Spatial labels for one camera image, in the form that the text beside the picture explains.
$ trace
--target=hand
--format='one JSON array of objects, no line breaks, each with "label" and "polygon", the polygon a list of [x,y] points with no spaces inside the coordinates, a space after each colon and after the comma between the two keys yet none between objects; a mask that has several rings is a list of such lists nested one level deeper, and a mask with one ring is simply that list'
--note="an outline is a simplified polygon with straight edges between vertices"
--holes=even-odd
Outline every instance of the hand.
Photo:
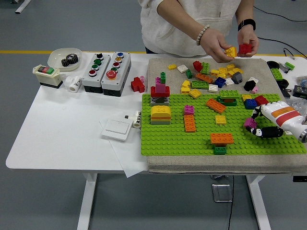
[{"label": "hand", "polygon": [[237,54],[238,57],[250,58],[258,51],[259,39],[256,36],[252,25],[243,26],[238,32],[238,44],[251,44],[251,52],[246,54]]},{"label": "hand", "polygon": [[229,49],[232,45],[227,44],[224,35],[218,30],[208,28],[201,37],[200,45],[206,51],[206,54],[210,55],[217,63],[234,60],[233,57],[228,57],[222,50]]}]

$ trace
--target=black wristwatch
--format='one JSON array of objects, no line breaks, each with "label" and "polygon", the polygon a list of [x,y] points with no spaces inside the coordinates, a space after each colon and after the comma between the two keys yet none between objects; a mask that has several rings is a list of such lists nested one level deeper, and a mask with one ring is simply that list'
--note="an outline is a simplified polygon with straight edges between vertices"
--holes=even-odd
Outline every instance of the black wristwatch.
[{"label": "black wristwatch", "polygon": [[253,19],[245,19],[239,24],[238,31],[245,25],[252,25],[254,31],[256,30],[256,22]]}]

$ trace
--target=control box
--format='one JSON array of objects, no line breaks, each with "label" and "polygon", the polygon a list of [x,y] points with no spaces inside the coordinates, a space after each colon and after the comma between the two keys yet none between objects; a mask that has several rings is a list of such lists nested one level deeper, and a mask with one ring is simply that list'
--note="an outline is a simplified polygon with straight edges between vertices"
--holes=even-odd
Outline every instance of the control box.
[{"label": "control box", "polygon": [[86,92],[103,93],[101,79],[110,62],[110,55],[94,54],[82,77]]},{"label": "control box", "polygon": [[59,69],[39,65],[33,68],[33,74],[36,75],[41,85],[58,89],[63,83]]},{"label": "control box", "polygon": [[101,80],[104,95],[120,97],[131,68],[130,53],[115,52]]},{"label": "control box", "polygon": [[293,89],[294,97],[301,97],[307,99],[307,88],[299,85],[295,85]]}]

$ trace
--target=white table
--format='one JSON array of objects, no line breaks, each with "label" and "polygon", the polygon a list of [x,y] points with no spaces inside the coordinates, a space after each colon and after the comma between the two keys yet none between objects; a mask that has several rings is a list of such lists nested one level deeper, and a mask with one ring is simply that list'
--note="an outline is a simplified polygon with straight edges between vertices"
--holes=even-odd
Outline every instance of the white table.
[{"label": "white table", "polygon": [[[82,76],[93,53],[83,53],[80,66],[68,76]],[[171,55],[131,54],[132,66],[121,97],[85,92],[68,92],[64,86],[41,86],[19,131],[6,165],[12,170],[57,170],[83,173],[86,186],[78,229],[88,229],[98,173],[123,172],[109,141],[101,138],[99,121],[112,116],[132,115],[141,110],[142,94],[133,92],[130,82],[146,76],[148,60],[173,58]],[[295,84],[293,76],[307,73],[307,61],[289,57],[256,56],[295,65],[284,78]],[[270,229],[258,182],[263,178],[248,176],[260,229]]]}]

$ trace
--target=red lego piece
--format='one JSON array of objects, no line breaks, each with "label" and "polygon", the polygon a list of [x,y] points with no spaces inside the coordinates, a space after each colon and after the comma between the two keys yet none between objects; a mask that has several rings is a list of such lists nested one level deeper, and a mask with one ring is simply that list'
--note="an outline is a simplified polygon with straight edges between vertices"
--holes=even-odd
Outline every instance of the red lego piece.
[{"label": "red lego piece", "polygon": [[262,95],[255,97],[255,101],[257,103],[257,106],[269,103],[269,101],[265,97],[263,97]]},{"label": "red lego piece", "polygon": [[193,66],[197,72],[200,72],[202,70],[202,65],[199,61],[194,61]]},{"label": "red lego piece", "polygon": [[131,82],[131,88],[134,92],[145,92],[145,86],[138,77],[135,77]]},{"label": "red lego piece", "polygon": [[222,113],[225,109],[226,106],[217,102],[216,100],[210,98],[207,103],[206,106],[208,106],[209,108],[213,109],[214,111],[217,111],[218,113]]},{"label": "red lego piece", "polygon": [[155,86],[150,87],[151,97],[169,97],[169,95],[170,95],[169,86],[165,87],[165,92],[155,92]]},{"label": "red lego piece", "polygon": [[250,53],[251,52],[251,44],[242,44],[242,45],[239,45],[239,53],[240,54],[247,54],[247,53]]}]

